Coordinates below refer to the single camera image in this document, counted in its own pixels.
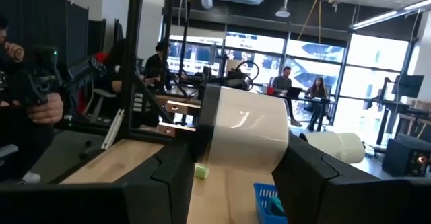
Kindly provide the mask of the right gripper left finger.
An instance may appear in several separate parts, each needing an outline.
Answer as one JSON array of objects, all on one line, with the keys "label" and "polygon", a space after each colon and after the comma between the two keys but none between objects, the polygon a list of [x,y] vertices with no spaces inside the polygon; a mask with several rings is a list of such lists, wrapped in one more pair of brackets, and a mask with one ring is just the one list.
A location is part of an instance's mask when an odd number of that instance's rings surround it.
[{"label": "right gripper left finger", "polygon": [[123,176],[128,224],[186,224],[194,163],[187,145],[167,145]]}]

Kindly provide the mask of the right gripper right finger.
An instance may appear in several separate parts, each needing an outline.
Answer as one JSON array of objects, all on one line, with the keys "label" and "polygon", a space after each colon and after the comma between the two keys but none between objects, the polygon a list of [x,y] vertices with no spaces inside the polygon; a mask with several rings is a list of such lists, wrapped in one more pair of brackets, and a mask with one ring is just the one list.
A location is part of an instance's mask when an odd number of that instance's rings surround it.
[{"label": "right gripper right finger", "polygon": [[296,135],[273,179],[288,224],[404,224],[400,184],[380,180]]}]

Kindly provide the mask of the green white charger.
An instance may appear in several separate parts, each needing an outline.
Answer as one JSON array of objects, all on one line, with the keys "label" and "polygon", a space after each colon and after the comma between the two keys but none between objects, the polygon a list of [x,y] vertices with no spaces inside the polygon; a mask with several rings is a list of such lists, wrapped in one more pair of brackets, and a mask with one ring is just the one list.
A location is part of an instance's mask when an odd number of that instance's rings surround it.
[{"label": "green white charger", "polygon": [[196,178],[205,180],[209,175],[209,168],[206,165],[202,165],[199,163],[195,164],[195,172],[194,176]]}]

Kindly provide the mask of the white black charger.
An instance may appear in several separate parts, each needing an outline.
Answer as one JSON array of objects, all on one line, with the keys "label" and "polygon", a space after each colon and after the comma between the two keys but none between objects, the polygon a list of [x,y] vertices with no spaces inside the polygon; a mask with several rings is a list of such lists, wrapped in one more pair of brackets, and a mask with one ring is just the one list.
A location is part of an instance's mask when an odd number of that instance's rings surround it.
[{"label": "white black charger", "polygon": [[270,174],[288,147],[283,98],[207,85],[192,136],[197,163]]}]

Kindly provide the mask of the white cylindrical projector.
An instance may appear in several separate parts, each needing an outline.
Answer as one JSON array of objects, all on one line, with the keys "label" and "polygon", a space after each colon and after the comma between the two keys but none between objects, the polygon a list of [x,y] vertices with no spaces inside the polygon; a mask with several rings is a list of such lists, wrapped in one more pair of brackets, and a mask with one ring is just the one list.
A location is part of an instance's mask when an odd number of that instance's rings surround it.
[{"label": "white cylindrical projector", "polygon": [[364,144],[355,133],[311,132],[300,133],[300,138],[347,164],[360,163],[364,158]]}]

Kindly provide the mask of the blue plastic basket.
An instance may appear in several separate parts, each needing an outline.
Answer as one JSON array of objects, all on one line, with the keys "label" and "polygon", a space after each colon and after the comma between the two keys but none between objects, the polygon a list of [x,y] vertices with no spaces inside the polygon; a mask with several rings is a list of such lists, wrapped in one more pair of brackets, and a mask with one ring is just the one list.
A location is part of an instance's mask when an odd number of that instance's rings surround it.
[{"label": "blue plastic basket", "polygon": [[278,197],[278,191],[273,184],[254,183],[255,207],[259,224],[288,224],[286,217],[269,214],[269,200]]}]

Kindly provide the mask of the black computer case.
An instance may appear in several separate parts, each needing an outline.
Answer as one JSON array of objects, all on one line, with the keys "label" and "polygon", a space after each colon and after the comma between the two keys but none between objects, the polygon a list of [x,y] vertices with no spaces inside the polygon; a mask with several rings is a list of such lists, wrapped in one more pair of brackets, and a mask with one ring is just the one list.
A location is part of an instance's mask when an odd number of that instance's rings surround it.
[{"label": "black computer case", "polygon": [[431,143],[409,135],[389,139],[382,169],[393,177],[424,177],[431,166]]}]

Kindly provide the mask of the person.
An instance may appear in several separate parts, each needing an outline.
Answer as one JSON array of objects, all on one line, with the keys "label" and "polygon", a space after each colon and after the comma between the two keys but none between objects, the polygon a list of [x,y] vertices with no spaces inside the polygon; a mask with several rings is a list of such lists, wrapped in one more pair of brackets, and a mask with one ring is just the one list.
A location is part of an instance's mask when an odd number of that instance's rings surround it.
[{"label": "person", "polygon": [[[323,78],[318,77],[315,79],[313,85],[307,89],[306,96],[309,98],[328,98],[327,90],[324,86]],[[307,126],[309,131],[314,130],[314,126],[317,123],[320,114],[323,112],[324,107],[321,104],[316,102],[310,103],[310,111],[312,112],[312,116],[310,122]]]},{"label": "person", "polygon": [[159,41],[155,47],[156,53],[147,59],[145,64],[145,78],[152,80],[150,86],[154,89],[163,85],[167,90],[171,90],[172,86],[170,81],[172,77],[170,75],[168,63],[162,60],[164,43],[164,40]]},{"label": "person", "polygon": [[[290,73],[291,67],[285,66],[282,70],[282,74],[274,78],[271,86],[274,89],[275,93],[286,94],[288,90],[291,89],[292,80],[289,78]],[[287,99],[287,103],[291,125],[301,127],[302,124],[294,118],[291,99]]]},{"label": "person", "polygon": [[[7,39],[9,20],[0,14],[0,72],[11,78],[25,64],[25,50]],[[0,183],[40,181],[30,170],[50,147],[54,124],[36,124],[8,87],[0,92],[0,147],[15,145],[18,150],[0,165]]]},{"label": "person", "polygon": [[119,94],[122,89],[122,77],[120,69],[125,63],[126,40],[116,41],[111,50],[106,54],[102,63],[106,66],[106,75],[96,80],[95,86],[98,89]]}]

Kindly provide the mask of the person's hand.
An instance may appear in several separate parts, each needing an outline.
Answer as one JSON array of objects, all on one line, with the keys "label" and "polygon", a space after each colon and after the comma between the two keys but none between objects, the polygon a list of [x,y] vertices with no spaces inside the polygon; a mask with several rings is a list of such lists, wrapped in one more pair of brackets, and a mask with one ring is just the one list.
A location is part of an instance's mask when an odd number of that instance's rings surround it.
[{"label": "person's hand", "polygon": [[50,93],[48,102],[26,109],[28,117],[36,124],[56,124],[63,119],[63,101],[58,93]]}]

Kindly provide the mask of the black desk monitor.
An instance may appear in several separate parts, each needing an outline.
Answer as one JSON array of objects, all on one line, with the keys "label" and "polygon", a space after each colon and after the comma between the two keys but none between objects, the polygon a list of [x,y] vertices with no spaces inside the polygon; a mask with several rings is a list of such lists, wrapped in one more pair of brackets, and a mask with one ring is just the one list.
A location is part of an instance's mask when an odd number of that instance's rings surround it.
[{"label": "black desk monitor", "polygon": [[416,98],[419,94],[423,80],[423,75],[398,75],[394,81],[391,93],[396,96]]}]

